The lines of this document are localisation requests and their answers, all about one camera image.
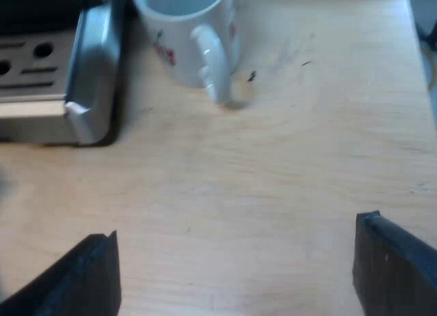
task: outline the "mug handle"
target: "mug handle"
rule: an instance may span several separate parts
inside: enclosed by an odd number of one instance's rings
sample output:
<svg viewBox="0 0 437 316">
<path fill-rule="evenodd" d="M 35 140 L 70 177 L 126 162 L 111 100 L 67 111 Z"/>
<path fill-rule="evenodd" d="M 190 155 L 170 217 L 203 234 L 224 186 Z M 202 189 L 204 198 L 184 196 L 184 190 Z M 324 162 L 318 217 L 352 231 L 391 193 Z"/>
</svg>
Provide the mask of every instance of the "mug handle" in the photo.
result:
<svg viewBox="0 0 437 316">
<path fill-rule="evenodd" d="M 199 75 L 212 101 L 223 104 L 231 95 L 231 71 L 225 49 L 216 32 L 209 25 L 199 25 L 191 32 L 205 63 Z"/>
</svg>

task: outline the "wood grain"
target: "wood grain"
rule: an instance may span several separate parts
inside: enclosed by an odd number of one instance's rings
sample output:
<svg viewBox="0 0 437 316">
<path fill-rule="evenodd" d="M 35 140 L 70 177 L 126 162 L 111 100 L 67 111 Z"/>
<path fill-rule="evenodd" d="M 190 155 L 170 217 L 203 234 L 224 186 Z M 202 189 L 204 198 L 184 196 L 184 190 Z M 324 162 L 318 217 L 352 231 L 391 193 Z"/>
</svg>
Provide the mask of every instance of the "wood grain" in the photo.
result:
<svg viewBox="0 0 437 316">
<path fill-rule="evenodd" d="M 115 144 L 0 146 L 0 292 L 117 229 L 122 316 L 362 315 L 357 212 L 437 246 L 408 2 L 239 0 L 239 13 L 244 108 L 174 84 L 134 23 Z"/>
</svg>

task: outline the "white mug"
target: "white mug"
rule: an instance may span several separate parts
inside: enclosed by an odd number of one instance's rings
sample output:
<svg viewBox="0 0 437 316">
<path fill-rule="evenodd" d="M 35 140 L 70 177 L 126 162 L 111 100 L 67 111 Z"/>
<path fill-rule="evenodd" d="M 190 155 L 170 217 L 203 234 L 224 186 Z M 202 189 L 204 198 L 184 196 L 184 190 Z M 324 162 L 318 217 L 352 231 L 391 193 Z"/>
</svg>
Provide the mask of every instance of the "white mug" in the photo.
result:
<svg viewBox="0 0 437 316">
<path fill-rule="evenodd" d="M 230 99 L 240 59 L 235 0 L 134 0 L 159 56 L 180 84 Z"/>
</svg>

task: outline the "slot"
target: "slot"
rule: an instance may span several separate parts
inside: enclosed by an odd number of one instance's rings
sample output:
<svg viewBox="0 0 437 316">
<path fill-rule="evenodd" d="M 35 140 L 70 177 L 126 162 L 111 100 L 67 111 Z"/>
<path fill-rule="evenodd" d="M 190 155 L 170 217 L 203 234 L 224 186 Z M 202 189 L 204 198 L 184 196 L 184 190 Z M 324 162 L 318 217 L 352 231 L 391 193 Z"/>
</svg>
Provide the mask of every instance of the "slot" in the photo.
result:
<svg viewBox="0 0 437 316">
<path fill-rule="evenodd" d="M 39 82 L 39 83 L 25 83 L 25 84 L 5 84 L 0 85 L 0 89 L 36 89 L 41 87 L 53 86 L 55 82 Z"/>
<path fill-rule="evenodd" d="M 26 42 L 0 43 L 0 49 L 6 48 L 22 48 Z"/>
<path fill-rule="evenodd" d="M 41 74 L 45 72 L 55 72 L 57 67 L 44 67 L 44 68 L 26 68 L 21 70 L 22 75 L 26 74 Z"/>
</svg>

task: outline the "perforated metal plate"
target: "perforated metal plate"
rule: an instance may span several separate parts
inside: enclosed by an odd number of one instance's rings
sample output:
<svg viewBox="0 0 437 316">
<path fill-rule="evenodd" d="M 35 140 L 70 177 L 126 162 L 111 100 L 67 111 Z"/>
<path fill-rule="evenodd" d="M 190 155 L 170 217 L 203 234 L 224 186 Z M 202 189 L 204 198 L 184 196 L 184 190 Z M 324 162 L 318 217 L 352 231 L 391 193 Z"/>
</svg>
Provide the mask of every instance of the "perforated metal plate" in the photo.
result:
<svg viewBox="0 0 437 316">
<path fill-rule="evenodd" d="M 0 103 L 63 100 L 76 29 L 0 37 Z"/>
</svg>

